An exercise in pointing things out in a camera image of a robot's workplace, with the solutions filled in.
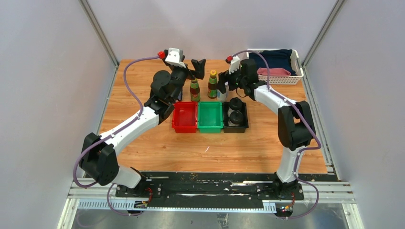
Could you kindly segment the black cap shaker bottle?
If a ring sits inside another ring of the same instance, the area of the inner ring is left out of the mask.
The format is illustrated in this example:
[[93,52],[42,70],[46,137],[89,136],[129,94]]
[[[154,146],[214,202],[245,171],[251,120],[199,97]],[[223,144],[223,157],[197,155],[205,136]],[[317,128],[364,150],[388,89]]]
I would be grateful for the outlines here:
[[228,115],[232,112],[241,111],[243,107],[243,102],[238,98],[232,98],[228,103]]

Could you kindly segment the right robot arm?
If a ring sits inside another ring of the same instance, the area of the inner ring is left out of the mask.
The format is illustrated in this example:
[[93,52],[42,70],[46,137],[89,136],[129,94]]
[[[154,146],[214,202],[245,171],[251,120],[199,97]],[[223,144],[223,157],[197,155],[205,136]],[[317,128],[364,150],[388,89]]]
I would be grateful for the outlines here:
[[254,60],[240,60],[234,55],[228,56],[225,61],[229,69],[219,74],[218,90],[223,92],[228,83],[229,90],[242,89],[246,96],[277,115],[277,134],[283,153],[272,187],[264,189],[263,193],[272,193],[278,199],[285,199],[298,189],[298,168],[304,151],[312,149],[312,140],[317,142],[316,149],[321,147],[310,105],[306,101],[289,99],[273,89],[268,82],[260,80]]

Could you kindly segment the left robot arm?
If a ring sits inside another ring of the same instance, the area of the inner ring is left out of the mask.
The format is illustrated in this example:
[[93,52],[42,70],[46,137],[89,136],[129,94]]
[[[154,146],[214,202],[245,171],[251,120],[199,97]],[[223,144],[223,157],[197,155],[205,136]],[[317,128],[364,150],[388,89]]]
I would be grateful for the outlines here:
[[150,97],[140,105],[140,110],[130,118],[100,135],[89,133],[82,146],[82,153],[74,165],[73,178],[76,185],[87,188],[95,184],[117,184],[128,187],[135,197],[146,192],[142,174],[134,168],[118,164],[117,156],[137,137],[164,122],[174,110],[174,104],[182,93],[186,80],[203,79],[206,60],[192,59],[194,69],[187,64],[163,62],[170,71],[160,70],[153,76]]

